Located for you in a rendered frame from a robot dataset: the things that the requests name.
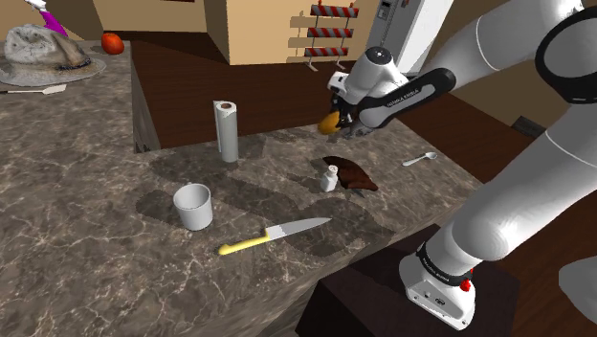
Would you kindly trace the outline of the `dark robot stand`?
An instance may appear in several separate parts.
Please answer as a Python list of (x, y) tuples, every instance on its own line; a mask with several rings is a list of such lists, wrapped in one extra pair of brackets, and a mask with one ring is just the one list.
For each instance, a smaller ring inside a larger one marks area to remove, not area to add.
[(438, 229), (430, 225), (321, 279), (299, 337), (510, 337), (520, 281), (493, 262), (474, 270), (475, 316), (461, 331), (408, 300), (399, 261)]

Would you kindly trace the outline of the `white mug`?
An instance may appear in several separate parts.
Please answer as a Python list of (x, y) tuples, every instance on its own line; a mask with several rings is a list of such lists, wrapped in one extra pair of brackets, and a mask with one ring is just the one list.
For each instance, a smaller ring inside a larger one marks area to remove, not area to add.
[(190, 231), (207, 228), (213, 220), (210, 189), (203, 184), (186, 184), (173, 195), (173, 204)]

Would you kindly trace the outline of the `dark brown curved object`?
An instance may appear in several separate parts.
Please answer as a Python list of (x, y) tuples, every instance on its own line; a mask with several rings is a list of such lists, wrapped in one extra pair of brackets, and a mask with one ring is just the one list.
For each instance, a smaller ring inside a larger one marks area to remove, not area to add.
[(378, 190), (378, 186), (358, 164), (338, 156), (326, 156), (322, 160), (338, 168), (340, 183), (346, 190)]

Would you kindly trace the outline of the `white paper towel roll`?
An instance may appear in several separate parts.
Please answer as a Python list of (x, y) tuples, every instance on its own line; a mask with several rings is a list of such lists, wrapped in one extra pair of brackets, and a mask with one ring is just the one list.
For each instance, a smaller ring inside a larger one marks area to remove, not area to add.
[(238, 160), (238, 131), (236, 104), (230, 101), (214, 101), (214, 119), (218, 150), (222, 160), (233, 163)]

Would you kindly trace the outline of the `yellow orange fruit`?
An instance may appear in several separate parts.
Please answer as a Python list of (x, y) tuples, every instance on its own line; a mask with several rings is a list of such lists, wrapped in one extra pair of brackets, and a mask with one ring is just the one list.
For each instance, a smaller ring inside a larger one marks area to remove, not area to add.
[(318, 132), (322, 135), (333, 134), (341, 129), (338, 126), (339, 122), (340, 122), (340, 112), (339, 111), (329, 113), (318, 124)]

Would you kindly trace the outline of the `yellow handled kitchen knife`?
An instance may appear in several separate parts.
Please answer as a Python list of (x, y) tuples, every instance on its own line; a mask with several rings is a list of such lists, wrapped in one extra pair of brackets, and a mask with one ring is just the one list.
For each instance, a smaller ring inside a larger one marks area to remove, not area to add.
[(266, 243), (272, 240), (290, 236), (296, 233), (300, 233), (314, 227), (318, 227), (321, 224), (329, 222), (329, 217), (312, 217), (291, 222), (286, 222), (274, 226), (267, 227), (264, 230), (264, 235), (260, 237), (254, 237), (251, 239), (236, 242), (235, 244), (229, 245), (224, 244), (218, 249), (220, 256), (235, 253), (237, 251), (254, 247), (262, 243)]

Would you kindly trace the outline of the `flat white spatula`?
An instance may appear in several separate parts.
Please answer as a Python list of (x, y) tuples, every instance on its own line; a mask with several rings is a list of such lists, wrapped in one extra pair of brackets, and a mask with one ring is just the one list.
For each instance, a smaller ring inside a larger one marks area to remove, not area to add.
[(1, 90), (0, 95), (8, 94), (22, 94), (22, 93), (41, 93), (43, 95), (52, 95), (55, 93), (63, 92), (66, 89), (66, 84), (49, 86), (41, 90)]

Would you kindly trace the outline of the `purple and white object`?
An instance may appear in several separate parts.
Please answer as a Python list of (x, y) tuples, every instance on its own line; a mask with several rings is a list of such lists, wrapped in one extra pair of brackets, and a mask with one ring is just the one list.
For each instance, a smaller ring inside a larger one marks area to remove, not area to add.
[(67, 32), (65, 31), (65, 29), (62, 27), (62, 25), (57, 21), (57, 19), (47, 10), (45, 0), (24, 0), (24, 1), (28, 4), (30, 4), (33, 9), (39, 11), (42, 18), (45, 21), (44, 27), (46, 29), (55, 31), (64, 36), (68, 35)]

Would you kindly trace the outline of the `grey brimmed hat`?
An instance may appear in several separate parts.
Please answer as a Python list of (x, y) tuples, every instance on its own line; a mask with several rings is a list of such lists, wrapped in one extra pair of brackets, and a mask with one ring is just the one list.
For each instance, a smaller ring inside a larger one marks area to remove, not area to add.
[(3, 52), (0, 82), (21, 87), (88, 79), (106, 68), (70, 37), (34, 24), (10, 29)]

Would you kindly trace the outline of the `red white striped barrier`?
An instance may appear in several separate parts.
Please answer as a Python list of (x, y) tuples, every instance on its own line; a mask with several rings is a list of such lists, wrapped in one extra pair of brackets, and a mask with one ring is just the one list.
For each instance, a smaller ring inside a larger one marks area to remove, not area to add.
[[(313, 4), (310, 8), (310, 14), (316, 17), (315, 26), (307, 29), (307, 37), (312, 39), (310, 47), (304, 49), (304, 56), (308, 57), (306, 66), (313, 72), (317, 72), (318, 69), (313, 65), (313, 58), (320, 56), (335, 56), (335, 65), (341, 70), (345, 67), (340, 64), (340, 58), (348, 55), (348, 48), (344, 47), (344, 41), (347, 38), (352, 38), (354, 34), (353, 29), (348, 28), (348, 24), (351, 18), (357, 18), (359, 15), (359, 9), (354, 7), (354, 3), (351, 2), (348, 6), (329, 6), (324, 5), (322, 0), (318, 0), (317, 4)], [(319, 19), (321, 17), (330, 18), (345, 18), (345, 24), (343, 28), (325, 28), (319, 25)], [(315, 42), (317, 38), (340, 38), (342, 40), (339, 47), (316, 47)]]

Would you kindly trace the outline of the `white spoon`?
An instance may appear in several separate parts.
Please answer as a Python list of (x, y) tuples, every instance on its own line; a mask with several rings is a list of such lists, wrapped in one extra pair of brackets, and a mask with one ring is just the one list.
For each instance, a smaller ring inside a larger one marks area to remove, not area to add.
[(437, 153), (436, 152), (433, 152), (433, 151), (426, 152), (423, 155), (420, 155), (420, 156), (418, 156), (416, 158), (413, 158), (413, 159), (410, 159), (410, 160), (407, 160), (407, 161), (403, 162), (402, 166), (403, 167), (408, 167), (408, 166), (411, 166), (411, 165), (413, 165), (413, 164), (415, 164), (415, 163), (417, 163), (419, 161), (422, 161), (424, 159), (434, 160), (436, 157), (437, 157)]

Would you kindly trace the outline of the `red tomato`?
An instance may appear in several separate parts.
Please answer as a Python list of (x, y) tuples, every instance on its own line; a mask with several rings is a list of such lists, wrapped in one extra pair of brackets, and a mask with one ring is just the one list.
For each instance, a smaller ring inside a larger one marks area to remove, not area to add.
[(119, 55), (124, 51), (124, 43), (117, 34), (104, 33), (100, 42), (101, 48), (108, 55)]

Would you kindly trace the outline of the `small white bottle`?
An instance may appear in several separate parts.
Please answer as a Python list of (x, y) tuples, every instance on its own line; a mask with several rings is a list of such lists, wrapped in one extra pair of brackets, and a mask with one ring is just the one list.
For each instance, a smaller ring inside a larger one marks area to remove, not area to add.
[(329, 165), (321, 177), (321, 189), (325, 192), (333, 191), (336, 188), (338, 180), (338, 168), (334, 165)]

